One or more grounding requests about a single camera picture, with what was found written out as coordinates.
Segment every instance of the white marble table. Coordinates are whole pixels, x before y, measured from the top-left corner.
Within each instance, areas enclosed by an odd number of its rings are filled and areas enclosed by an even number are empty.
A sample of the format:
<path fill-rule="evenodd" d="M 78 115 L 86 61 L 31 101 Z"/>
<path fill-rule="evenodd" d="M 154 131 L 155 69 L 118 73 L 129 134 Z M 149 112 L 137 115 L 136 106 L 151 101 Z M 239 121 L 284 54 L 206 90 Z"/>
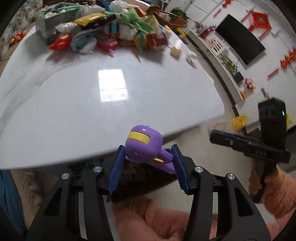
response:
<path fill-rule="evenodd" d="M 138 124 L 168 136 L 222 115 L 213 80 L 186 50 L 179 60 L 168 48 L 142 58 L 128 47 L 113 58 L 54 52 L 33 28 L 0 78 L 0 169 L 103 155 Z"/>

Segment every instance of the white wall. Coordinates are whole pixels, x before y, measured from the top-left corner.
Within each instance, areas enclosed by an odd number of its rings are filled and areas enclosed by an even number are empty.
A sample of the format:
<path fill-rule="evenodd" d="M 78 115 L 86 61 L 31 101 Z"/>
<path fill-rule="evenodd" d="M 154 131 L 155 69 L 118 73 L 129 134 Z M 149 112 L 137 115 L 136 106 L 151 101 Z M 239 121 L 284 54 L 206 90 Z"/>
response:
<path fill-rule="evenodd" d="M 213 24 L 219 25 L 220 22 L 228 15 L 231 14 L 237 20 L 241 20 L 246 14 L 246 10 L 251 7 L 255 7 L 255 12 L 265 12 L 269 14 L 269 22 L 273 28 L 273 32 L 280 32 L 278 35 L 273 36 L 269 33 L 265 36 L 261 43 L 266 48 L 263 55 L 261 55 L 255 62 L 245 66 L 245 64 L 239 59 L 238 55 L 230 48 L 228 56 L 237 64 L 238 70 L 241 72 L 243 77 L 251 78 L 254 80 L 257 89 L 265 88 L 266 92 L 270 96 L 280 98 L 285 101 L 287 113 L 290 115 L 293 124 L 296 123 L 296 61 L 292 65 L 288 66 L 287 69 L 280 69 L 279 73 L 274 75 L 269 80 L 267 76 L 276 68 L 280 67 L 280 60 L 284 59 L 285 55 L 288 55 L 288 51 L 296 47 L 296 36 L 295 32 L 291 30 L 291 26 L 286 24 L 286 19 L 283 18 L 282 13 L 278 14 L 274 9 L 270 7 L 266 9 L 260 8 L 251 0 L 238 0 L 232 1 L 227 8 L 222 7 L 222 3 L 225 1 L 217 0 L 196 0 L 187 10 L 188 16 L 193 20 L 201 21 L 204 25 L 210 26 Z M 222 11 L 213 18 L 213 15 L 219 10 Z M 246 20 L 243 23 L 244 26 L 249 27 L 249 21 Z M 253 30 L 252 33 L 259 37 L 262 31 Z M 219 38 L 214 32 L 207 37 L 211 39 L 213 37 Z"/>

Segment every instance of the red package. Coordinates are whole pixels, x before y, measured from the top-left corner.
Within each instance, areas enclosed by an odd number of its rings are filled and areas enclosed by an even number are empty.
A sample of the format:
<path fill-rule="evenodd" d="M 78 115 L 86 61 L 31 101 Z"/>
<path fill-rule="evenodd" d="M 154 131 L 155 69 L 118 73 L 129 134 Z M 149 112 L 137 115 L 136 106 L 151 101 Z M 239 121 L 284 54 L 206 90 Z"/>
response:
<path fill-rule="evenodd" d="M 114 50 L 118 47 L 118 42 L 113 38 L 111 38 L 111 39 L 99 38 L 96 43 L 96 46 L 99 49 L 101 49 L 111 55 L 114 55 Z"/>
<path fill-rule="evenodd" d="M 72 36 L 70 34 L 63 34 L 59 36 L 52 45 L 49 45 L 48 48 L 51 50 L 62 51 L 70 47 Z"/>
<path fill-rule="evenodd" d="M 165 35 L 161 32 L 147 34 L 146 38 L 151 49 L 164 48 L 168 44 Z"/>

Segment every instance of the floral cushion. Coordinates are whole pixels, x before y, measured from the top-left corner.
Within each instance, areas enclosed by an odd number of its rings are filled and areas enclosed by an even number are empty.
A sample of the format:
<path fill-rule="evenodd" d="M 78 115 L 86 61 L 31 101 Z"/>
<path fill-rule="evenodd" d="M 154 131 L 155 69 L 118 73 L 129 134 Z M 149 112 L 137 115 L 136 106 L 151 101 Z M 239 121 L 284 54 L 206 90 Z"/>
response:
<path fill-rule="evenodd" d="M 1 36 L 0 59 L 10 47 L 14 35 L 23 31 L 32 21 L 34 14 L 42 8 L 43 0 L 27 0 L 14 15 Z"/>

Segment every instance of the white cabinet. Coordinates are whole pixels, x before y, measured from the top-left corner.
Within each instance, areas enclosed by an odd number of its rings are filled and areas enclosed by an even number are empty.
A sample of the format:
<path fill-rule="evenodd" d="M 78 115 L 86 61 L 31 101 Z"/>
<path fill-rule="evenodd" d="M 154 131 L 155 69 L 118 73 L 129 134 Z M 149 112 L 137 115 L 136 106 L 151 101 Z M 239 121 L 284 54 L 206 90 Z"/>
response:
<path fill-rule="evenodd" d="M 217 5 L 217 0 L 195 0 L 193 5 L 206 12 L 207 14 L 212 11 Z"/>
<path fill-rule="evenodd" d="M 193 21 L 201 21 L 207 13 L 203 10 L 199 9 L 194 5 L 190 5 L 190 7 L 186 11 L 187 16 L 191 18 Z"/>

